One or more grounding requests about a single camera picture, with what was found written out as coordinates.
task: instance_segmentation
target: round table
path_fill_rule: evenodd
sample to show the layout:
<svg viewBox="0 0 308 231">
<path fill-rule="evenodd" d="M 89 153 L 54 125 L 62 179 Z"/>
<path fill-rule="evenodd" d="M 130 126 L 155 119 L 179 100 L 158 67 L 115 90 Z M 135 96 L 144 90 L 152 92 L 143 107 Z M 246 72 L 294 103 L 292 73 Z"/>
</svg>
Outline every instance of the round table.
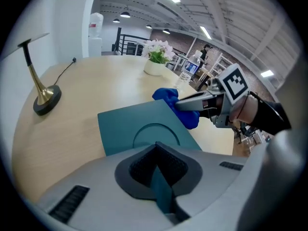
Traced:
<svg viewBox="0 0 308 231">
<path fill-rule="evenodd" d="M 45 116 L 32 108 L 37 93 L 29 94 L 16 126 L 12 167 L 18 190 L 36 202 L 54 183 L 81 165 L 105 156 L 97 114 L 152 101 L 160 87 L 172 88 L 178 76 L 165 68 L 160 77 L 143 71 L 147 59 L 102 56 L 77 60 L 60 77 L 62 97 Z M 67 64 L 50 67 L 42 82 L 55 82 Z M 180 97 L 195 93 L 187 86 Z M 216 128 L 200 118 L 190 134 L 206 152 L 232 154 L 233 131 Z"/>
</svg>

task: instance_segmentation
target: teal folder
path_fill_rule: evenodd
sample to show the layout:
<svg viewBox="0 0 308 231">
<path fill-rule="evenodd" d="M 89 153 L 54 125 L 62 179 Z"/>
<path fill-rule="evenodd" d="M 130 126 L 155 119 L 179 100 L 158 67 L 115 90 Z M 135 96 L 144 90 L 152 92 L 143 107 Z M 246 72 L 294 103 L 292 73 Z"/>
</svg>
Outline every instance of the teal folder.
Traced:
<svg viewBox="0 0 308 231">
<path fill-rule="evenodd" d="M 164 100 L 141 103 L 98 115 L 106 156 L 155 144 L 201 150 Z"/>
</svg>

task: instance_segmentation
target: blue cloth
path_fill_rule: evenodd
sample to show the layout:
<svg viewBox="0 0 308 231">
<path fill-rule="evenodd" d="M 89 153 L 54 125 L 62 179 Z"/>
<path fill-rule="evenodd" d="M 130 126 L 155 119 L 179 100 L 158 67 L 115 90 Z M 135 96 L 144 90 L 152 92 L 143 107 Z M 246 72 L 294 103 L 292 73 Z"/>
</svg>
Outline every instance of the blue cloth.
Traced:
<svg viewBox="0 0 308 231">
<path fill-rule="evenodd" d="M 183 123 L 185 128 L 193 129 L 198 126 L 200 113 L 198 111 L 180 111 L 174 107 L 174 104 L 179 101 L 178 90 L 171 88 L 157 89 L 152 98 L 154 100 L 163 99 Z"/>
</svg>

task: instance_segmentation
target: bottle cap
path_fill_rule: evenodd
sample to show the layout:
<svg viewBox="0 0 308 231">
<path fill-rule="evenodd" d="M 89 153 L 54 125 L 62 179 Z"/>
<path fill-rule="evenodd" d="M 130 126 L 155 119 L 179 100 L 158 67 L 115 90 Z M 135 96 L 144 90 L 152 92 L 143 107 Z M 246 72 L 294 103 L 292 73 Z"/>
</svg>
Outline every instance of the bottle cap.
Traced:
<svg viewBox="0 0 308 231">
<path fill-rule="evenodd" d="M 201 51 L 196 50 L 195 55 L 197 55 L 197 56 L 201 57 L 201 56 L 202 56 L 202 52 L 201 52 Z"/>
</svg>

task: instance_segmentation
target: lamp base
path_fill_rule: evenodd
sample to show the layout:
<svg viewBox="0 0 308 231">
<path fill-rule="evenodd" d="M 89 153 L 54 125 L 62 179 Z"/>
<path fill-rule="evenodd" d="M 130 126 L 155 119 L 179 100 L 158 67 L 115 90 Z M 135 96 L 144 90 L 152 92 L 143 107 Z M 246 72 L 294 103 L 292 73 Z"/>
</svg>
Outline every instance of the lamp base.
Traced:
<svg viewBox="0 0 308 231">
<path fill-rule="evenodd" d="M 61 93 L 59 86 L 53 85 L 53 86 L 49 86 L 48 88 L 53 89 L 53 95 L 51 96 L 51 98 L 47 102 L 45 102 L 44 104 L 39 105 L 38 104 L 38 97 L 37 97 L 35 99 L 34 103 L 33 103 L 33 110 L 39 116 L 45 115 L 49 111 L 51 111 L 57 105 L 58 101 L 61 98 L 62 93 Z"/>
</svg>

